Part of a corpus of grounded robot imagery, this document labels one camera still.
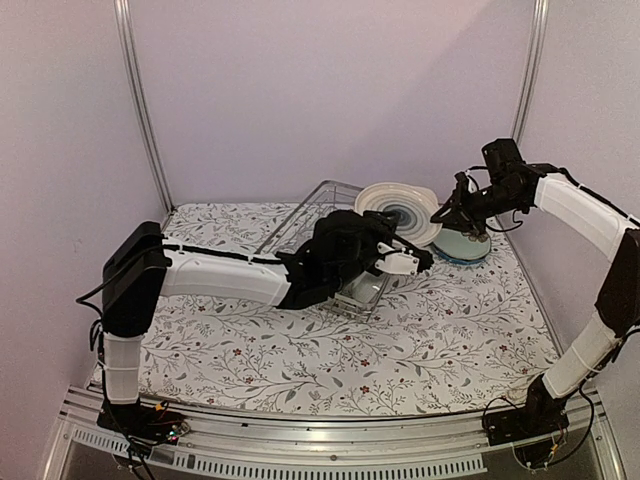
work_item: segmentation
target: gray leaf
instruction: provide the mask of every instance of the gray leaf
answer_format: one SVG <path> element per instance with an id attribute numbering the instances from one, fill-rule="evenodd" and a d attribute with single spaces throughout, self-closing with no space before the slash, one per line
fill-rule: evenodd
<path id="1" fill-rule="evenodd" d="M 287 403 L 290 400 L 293 400 L 293 397 L 296 396 L 297 390 L 289 390 L 289 393 L 287 393 L 287 398 L 284 399 L 284 403 Z"/>

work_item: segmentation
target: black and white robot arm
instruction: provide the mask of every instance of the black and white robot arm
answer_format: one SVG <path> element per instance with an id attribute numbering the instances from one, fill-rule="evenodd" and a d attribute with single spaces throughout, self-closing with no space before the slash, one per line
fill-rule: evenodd
<path id="1" fill-rule="evenodd" d="M 529 386 L 524 407 L 490 414 L 490 441 L 502 443 L 550 433 L 566 423 L 564 406 L 588 377 L 617 354 L 628 331 L 640 324 L 640 224 L 610 202 L 548 164 L 524 163 L 515 142 L 499 139 L 483 148 L 491 186 L 469 191 L 456 175 L 451 198 L 432 221 L 471 235 L 486 234 L 486 219 L 531 207 L 563 221 L 600 250 L 611 268 L 591 319 L 562 357 Z"/>
<path id="2" fill-rule="evenodd" d="M 295 310 L 333 297 L 365 271 L 417 275 L 433 259 L 396 235 L 397 223 L 393 213 L 338 210 L 316 222 L 297 252 L 276 255 L 211 250 L 166 238 L 156 223 L 140 225 L 105 264 L 103 284 L 78 299 L 102 291 L 98 355 L 105 398 L 98 424 L 156 442 L 183 432 L 179 414 L 139 401 L 142 338 L 159 296 L 239 298 Z"/>

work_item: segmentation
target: floral pattern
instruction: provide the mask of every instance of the floral pattern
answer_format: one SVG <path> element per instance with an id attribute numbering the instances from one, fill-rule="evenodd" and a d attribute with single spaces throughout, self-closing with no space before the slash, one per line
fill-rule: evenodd
<path id="1" fill-rule="evenodd" d="M 188 204 L 166 233 L 255 249 L 290 204 Z M 142 348 L 140 388 L 173 401 L 320 415 L 442 414 L 522 391 L 557 359 L 503 234 L 478 266 L 436 257 L 397 277 L 368 319 L 245 300 L 161 298 Z"/>

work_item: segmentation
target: vertical metal post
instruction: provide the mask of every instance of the vertical metal post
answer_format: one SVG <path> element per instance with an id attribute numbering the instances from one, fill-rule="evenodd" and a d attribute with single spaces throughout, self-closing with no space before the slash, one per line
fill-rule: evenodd
<path id="1" fill-rule="evenodd" d="M 529 40 L 529 52 L 527 54 L 527 64 L 518 102 L 516 118 L 511 129 L 511 137 L 520 143 L 524 133 L 524 127 L 531 107 L 533 90 L 538 76 L 538 67 L 542 56 L 542 46 L 544 44 L 544 34 L 547 28 L 547 13 L 549 10 L 548 0 L 536 0 L 533 11 L 533 24 L 531 26 L 531 39 Z"/>
<path id="2" fill-rule="evenodd" d="M 160 154 L 156 137 L 153 133 L 151 118 L 147 108 L 147 101 L 142 87 L 142 79 L 140 76 L 140 67 L 138 65 L 138 57 L 136 55 L 135 42 L 133 37 L 133 28 L 131 26 L 131 13 L 129 10 L 129 0 L 114 0 L 116 10 L 116 22 L 118 24 L 118 32 L 120 34 L 120 44 L 122 45 L 122 54 L 129 79 L 129 87 L 131 88 L 131 96 L 133 98 L 142 140 L 144 142 L 149 166 L 153 180 L 160 196 L 162 206 L 170 213 L 173 208 L 173 200 L 169 191 L 167 177 L 160 161 Z"/>

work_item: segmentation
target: white wall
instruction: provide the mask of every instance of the white wall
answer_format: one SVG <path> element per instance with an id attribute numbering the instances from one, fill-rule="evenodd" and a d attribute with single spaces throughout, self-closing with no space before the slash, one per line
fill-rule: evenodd
<path id="1" fill-rule="evenodd" d="M 522 142 L 525 159 L 564 165 L 640 215 L 640 4 L 550 2 L 547 39 Z M 565 345 L 589 318 L 608 266 L 553 218 L 532 213 L 513 239 Z M 598 379 L 629 478 L 640 478 L 640 344 Z"/>
<path id="2" fill-rule="evenodd" d="M 111 0 L 0 2 L 0 470 L 35 478 L 94 315 L 73 299 L 160 219 Z"/>
<path id="3" fill-rule="evenodd" d="M 144 0 L 132 18 L 176 203 L 416 182 L 508 135 L 533 1 Z"/>

